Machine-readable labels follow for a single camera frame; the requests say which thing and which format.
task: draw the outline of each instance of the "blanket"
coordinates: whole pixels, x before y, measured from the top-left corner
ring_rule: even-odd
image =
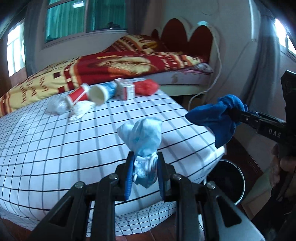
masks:
[[[52,95],[89,85],[183,69],[199,58],[161,50],[160,44],[141,35],[128,35],[106,50],[47,66],[0,98],[0,117]]]

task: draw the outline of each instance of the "white box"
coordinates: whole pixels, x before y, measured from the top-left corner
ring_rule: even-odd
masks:
[[[117,94],[123,100],[129,100],[135,98],[135,85],[124,78],[114,80],[117,83]]]

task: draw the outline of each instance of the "bed headboard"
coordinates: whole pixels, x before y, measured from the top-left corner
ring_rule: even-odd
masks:
[[[183,52],[190,56],[200,56],[212,68],[217,61],[217,49],[213,36],[219,45],[219,36],[214,27],[201,21],[191,26],[182,17],[170,19],[163,28],[154,29],[151,37],[160,39],[171,52]]]

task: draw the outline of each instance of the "trash can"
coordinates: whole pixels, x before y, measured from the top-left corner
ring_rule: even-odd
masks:
[[[235,205],[242,201],[246,189],[244,175],[231,161],[221,159],[207,176],[209,181],[214,181]]]

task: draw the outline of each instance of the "screw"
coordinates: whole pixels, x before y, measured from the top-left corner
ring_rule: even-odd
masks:
[[[207,187],[209,189],[215,189],[216,183],[214,181],[210,181],[210,182],[207,183]]]
[[[181,180],[182,176],[180,174],[173,174],[173,179]]]
[[[116,180],[118,178],[118,175],[116,173],[112,173],[112,174],[109,175],[109,178],[111,180]]]
[[[83,182],[76,182],[75,183],[75,187],[76,188],[83,188],[83,186],[84,186],[84,183]]]

